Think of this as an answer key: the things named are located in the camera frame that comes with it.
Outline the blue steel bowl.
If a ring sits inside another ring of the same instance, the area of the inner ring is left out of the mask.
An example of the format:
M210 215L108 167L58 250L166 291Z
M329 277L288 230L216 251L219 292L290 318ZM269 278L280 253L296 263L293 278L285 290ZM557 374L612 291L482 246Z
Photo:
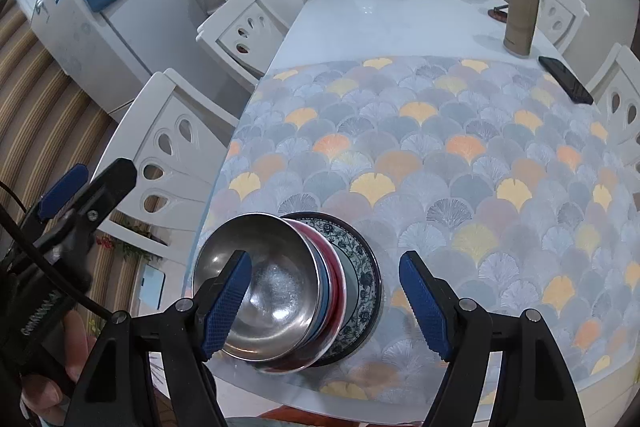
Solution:
M285 220L244 213L213 231L198 252L193 286L216 277L235 251L246 251L252 277L224 344L224 352L250 362L283 357L311 333L326 279L321 259Z

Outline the blue floral ceramic plate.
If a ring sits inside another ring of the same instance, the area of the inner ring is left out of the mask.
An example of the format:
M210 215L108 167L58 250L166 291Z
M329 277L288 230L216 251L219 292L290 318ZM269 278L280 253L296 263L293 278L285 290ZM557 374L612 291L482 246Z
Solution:
M375 328L382 310L383 284L375 254L364 237L340 218L317 211L286 215L322 234L341 259L347 279L347 309L332 346L312 367L337 363L355 353Z

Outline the red steel bowl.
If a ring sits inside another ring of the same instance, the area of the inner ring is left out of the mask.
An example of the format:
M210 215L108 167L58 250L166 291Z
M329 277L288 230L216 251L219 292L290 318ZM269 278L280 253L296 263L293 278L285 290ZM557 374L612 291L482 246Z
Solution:
M266 374L296 373L317 363L334 343L347 309L347 280L336 248L310 225L292 218L285 218L285 221L314 246L326 279L320 283L321 305L312 322L311 333L283 357L254 363L258 372Z

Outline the white chair near left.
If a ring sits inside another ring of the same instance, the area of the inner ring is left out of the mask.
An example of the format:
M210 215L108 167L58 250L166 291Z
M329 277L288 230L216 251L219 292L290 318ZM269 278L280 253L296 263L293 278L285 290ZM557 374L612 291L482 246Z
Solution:
M114 239L186 265L239 119L168 68L152 75L100 158L136 166L136 187L99 226Z

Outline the white chair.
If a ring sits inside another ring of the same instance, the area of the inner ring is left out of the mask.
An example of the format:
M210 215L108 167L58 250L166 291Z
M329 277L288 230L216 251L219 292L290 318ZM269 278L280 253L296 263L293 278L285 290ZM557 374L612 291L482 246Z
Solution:
M588 17L582 0L539 0L537 28L564 55Z
M264 0L228 0L198 26L196 42L240 86L253 92L289 29Z
M186 265L239 119L168 68L152 75L100 158L136 166L136 187L99 226L114 239Z
M625 166L639 167L639 59L615 43L587 90L605 120L608 145Z

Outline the orange trousers leg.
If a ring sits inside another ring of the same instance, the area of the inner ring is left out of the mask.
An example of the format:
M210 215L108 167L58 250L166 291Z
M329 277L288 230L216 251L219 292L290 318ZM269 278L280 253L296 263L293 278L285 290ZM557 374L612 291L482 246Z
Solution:
M359 427L363 423L359 421L346 421L346 419L329 417L294 409L294 407L277 407L271 411L261 413L259 418L270 419L270 421L284 421L305 426L326 426L326 427Z

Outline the white refrigerator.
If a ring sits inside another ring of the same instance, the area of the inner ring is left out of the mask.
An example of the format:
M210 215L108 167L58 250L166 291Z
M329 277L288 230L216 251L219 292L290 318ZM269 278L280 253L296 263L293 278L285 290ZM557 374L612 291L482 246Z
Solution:
M119 121L154 72L175 69L209 98L214 62L196 43L205 13L196 0L17 0L30 29L63 72Z

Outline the fan pattern table mat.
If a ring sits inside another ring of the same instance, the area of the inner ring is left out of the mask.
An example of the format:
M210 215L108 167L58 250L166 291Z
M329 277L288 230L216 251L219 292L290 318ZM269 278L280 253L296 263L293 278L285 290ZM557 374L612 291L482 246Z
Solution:
M539 310L578 386L634 353L639 216L620 138L539 67L380 57L266 77L204 232L241 213L296 211L337 217L367 241L383 286L378 324L347 359L296 375L216 355L214 373L232 384L429 403L445 364L400 287L406 251L487 310Z

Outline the white chair far left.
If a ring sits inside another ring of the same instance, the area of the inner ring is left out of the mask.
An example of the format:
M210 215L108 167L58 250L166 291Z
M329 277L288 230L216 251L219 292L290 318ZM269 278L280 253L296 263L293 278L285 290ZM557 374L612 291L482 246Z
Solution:
M264 0L228 0L198 26L196 42L240 86L253 92L289 29Z

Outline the black smartphone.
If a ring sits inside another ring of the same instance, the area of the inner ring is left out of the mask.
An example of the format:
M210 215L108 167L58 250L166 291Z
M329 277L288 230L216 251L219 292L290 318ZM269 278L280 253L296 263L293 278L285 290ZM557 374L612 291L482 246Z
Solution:
M538 62L575 104L593 104L592 95L563 62L550 56L540 56Z

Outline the white chair near right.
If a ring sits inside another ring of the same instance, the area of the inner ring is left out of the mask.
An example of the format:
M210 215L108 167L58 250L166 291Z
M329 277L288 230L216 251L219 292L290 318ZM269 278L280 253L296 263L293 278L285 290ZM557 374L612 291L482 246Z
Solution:
M587 90L605 120L608 145L625 166L639 167L639 59L615 43Z

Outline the tan thermos bottle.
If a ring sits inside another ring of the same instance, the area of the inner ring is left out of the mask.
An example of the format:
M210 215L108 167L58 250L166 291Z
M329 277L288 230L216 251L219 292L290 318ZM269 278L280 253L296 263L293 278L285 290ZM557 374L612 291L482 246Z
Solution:
M519 56L529 56L537 25L540 0L509 0L503 45Z

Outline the round red coaster stand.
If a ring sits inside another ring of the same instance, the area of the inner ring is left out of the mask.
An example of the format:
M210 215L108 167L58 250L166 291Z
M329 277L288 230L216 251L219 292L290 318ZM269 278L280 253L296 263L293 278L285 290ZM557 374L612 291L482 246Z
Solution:
M502 4L494 6L488 11L488 15L498 22L506 23L508 19L509 0L501 0Z

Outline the white chair far right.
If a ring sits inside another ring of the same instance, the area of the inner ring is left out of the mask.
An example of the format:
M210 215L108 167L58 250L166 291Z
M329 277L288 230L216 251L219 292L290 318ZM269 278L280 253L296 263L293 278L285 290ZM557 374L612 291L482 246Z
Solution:
M539 0L537 28L564 55L588 17L582 0Z

